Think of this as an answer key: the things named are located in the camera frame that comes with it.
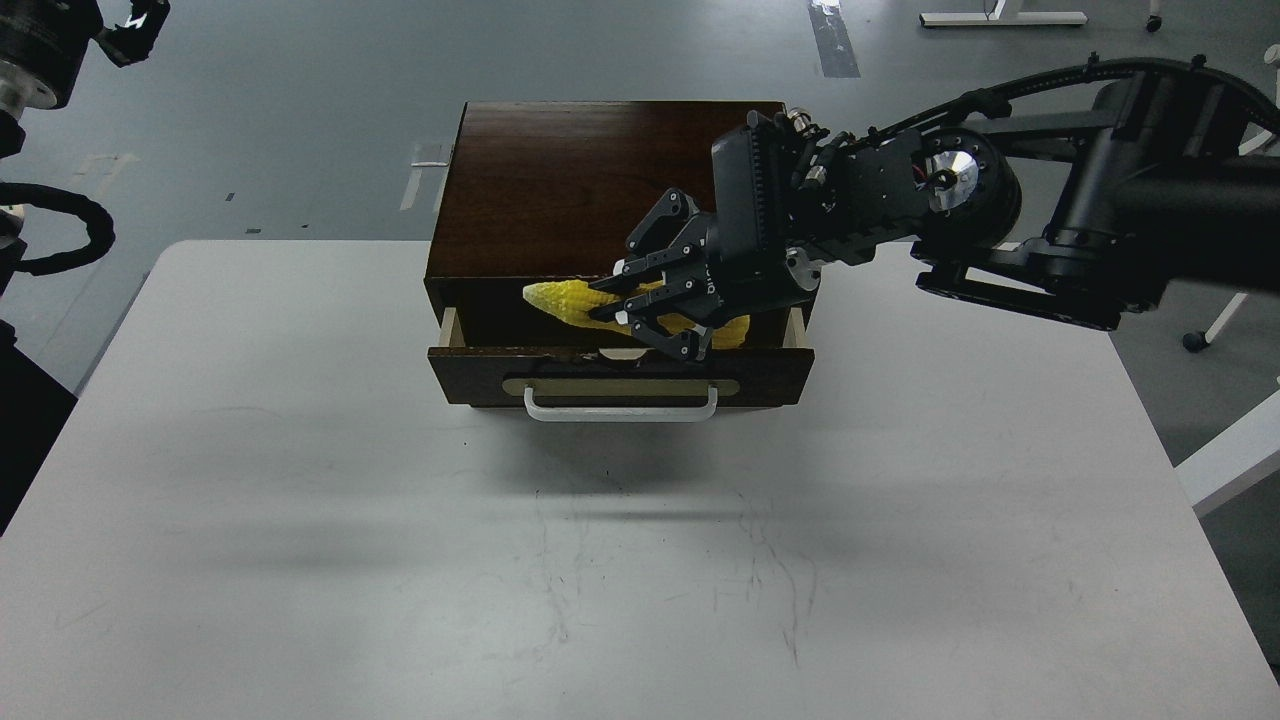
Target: drawer front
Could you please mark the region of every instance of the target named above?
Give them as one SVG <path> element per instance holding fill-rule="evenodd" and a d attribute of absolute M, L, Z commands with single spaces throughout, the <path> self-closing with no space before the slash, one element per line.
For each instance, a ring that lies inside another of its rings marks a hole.
<path fill-rule="evenodd" d="M 726 350 L 703 365 L 550 347 L 433 347 L 428 359 L 445 398 L 476 407 L 524 407 L 530 380 L 547 406 L 696 406 L 714 383 L 723 407 L 780 407 L 800 401 L 813 350 Z"/>

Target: corn cob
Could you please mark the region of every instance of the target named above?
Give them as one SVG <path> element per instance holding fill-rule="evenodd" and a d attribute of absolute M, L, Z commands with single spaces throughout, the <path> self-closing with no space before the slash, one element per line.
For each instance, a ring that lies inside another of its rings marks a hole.
<path fill-rule="evenodd" d="M 649 283 L 640 286 L 641 291 L 650 291 L 658 287 L 659 283 Z M 620 325 L 617 323 L 602 323 L 599 320 L 593 320 L 588 313 L 602 305 L 608 305 L 611 302 L 617 302 L 622 297 L 613 295 L 611 292 L 600 292 L 598 290 L 591 290 L 588 287 L 586 281 L 572 279 L 572 281 L 558 281 L 547 283 L 534 283 L 525 286 L 524 288 L 525 301 L 538 307 L 539 310 L 559 319 L 563 323 L 575 325 L 579 328 L 589 328 L 598 331 L 613 331 L 622 334 L 631 334 L 627 325 Z M 694 327 L 692 320 L 685 318 L 684 315 L 672 313 L 669 315 L 663 315 L 658 318 L 667 332 L 675 334 L 681 331 L 687 331 Z M 733 318 L 723 328 L 716 329 L 712 334 L 712 347 L 719 350 L 727 350 L 732 347 L 740 347 L 746 340 L 746 331 L 750 327 L 751 318 L 749 315 L 742 315 L 741 318 Z"/>

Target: caster wheel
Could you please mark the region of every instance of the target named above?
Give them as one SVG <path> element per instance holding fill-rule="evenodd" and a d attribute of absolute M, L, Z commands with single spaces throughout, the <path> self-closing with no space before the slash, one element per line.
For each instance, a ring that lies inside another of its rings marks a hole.
<path fill-rule="evenodd" d="M 1187 352 L 1199 352 L 1208 347 L 1208 341 L 1204 340 L 1203 332 L 1187 333 L 1183 336 L 1183 347 Z"/>

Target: black cable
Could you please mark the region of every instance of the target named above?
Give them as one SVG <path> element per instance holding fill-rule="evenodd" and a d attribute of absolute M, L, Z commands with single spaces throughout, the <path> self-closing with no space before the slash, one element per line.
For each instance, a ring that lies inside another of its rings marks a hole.
<path fill-rule="evenodd" d="M 814 159 L 813 167 L 823 169 L 831 168 L 832 161 L 835 161 L 836 159 L 836 152 L 840 151 L 840 149 L 846 142 L 849 142 L 851 137 L 852 136 L 847 132 L 836 133 L 836 137 L 831 138 L 831 142 L 828 142 L 820 151 L 818 151 L 818 156 Z M 820 179 L 806 178 L 804 182 L 800 183 L 800 190 L 806 192 L 818 190 L 819 187 L 822 187 Z"/>
<path fill-rule="evenodd" d="M 0 205 L 33 205 L 76 215 L 84 223 L 88 242 L 83 247 L 55 252 L 47 258 L 19 260 L 14 269 L 32 275 L 51 275 L 101 259 L 115 243 L 115 223 L 105 208 L 83 195 L 77 195 L 56 187 L 15 182 L 0 183 Z"/>
<path fill-rule="evenodd" d="M 796 169 L 791 172 L 791 187 L 800 187 L 804 182 L 805 173 L 809 172 L 809 165 L 813 161 L 814 152 L 818 151 L 818 136 L 810 137 L 804 145 L 804 150 L 800 151 L 800 159 L 796 161 Z"/>
<path fill-rule="evenodd" d="M 1091 61 L 1084 65 L 1074 65 L 1070 68 L 1061 68 L 1012 79 L 986 90 L 1004 97 L 1005 100 L 1015 100 L 1018 97 L 1025 97 L 1028 95 L 1047 92 L 1050 90 L 1057 90 L 1073 85 L 1087 85 L 1107 79 L 1123 79 L 1133 77 L 1139 72 L 1155 72 L 1164 74 L 1196 73 L 1213 78 L 1236 91 L 1242 99 L 1245 100 L 1244 111 L 1249 117 L 1249 122 L 1262 129 L 1280 133 L 1280 108 L 1277 108 L 1275 102 L 1262 95 L 1258 88 L 1242 81 L 1240 78 L 1221 70 L 1204 68 L 1198 60 L 1201 60 L 1201 58 L 1197 58 L 1197 61 L 1194 63 L 1180 63 L 1162 58 L 1128 58 L 1123 60 Z M 911 115 L 910 118 L 887 128 L 868 133 L 868 137 L 864 137 L 854 143 L 852 149 L 859 150 L 861 147 L 877 145 L 884 137 L 892 137 L 908 128 L 920 131 L 936 128 L 942 122 L 942 118 L 956 110 L 960 104 L 961 100 L 956 99 L 943 102 L 942 105 L 929 108 L 923 113 L 916 113 L 915 115 Z"/>

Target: white table leg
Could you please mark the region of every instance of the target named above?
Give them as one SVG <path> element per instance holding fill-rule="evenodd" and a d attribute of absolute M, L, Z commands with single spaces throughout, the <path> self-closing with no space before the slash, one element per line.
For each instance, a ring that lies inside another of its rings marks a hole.
<path fill-rule="evenodd" d="M 1240 305 L 1244 304 L 1244 300 L 1248 296 L 1249 293 L 1247 292 L 1236 292 L 1234 296 L 1231 296 L 1230 302 L 1228 302 L 1226 307 L 1224 307 L 1222 311 L 1217 315 L 1217 319 L 1213 320 L 1213 324 L 1210 325 L 1207 331 L 1204 331 L 1204 342 L 1211 343 L 1217 338 L 1217 333 L 1222 332 L 1222 328 L 1225 328 L 1226 324 L 1231 322 L 1231 318 L 1234 318 L 1235 314 L 1240 310 Z"/>
<path fill-rule="evenodd" d="M 1204 516 L 1280 470 L 1280 391 L 1178 465 L 1196 514 Z"/>
<path fill-rule="evenodd" d="M 920 13 L 924 27 L 975 27 L 975 26 L 1083 26 L 1089 22 L 1084 13 L 1024 13 L 1023 0 L 997 0 L 988 13 Z"/>

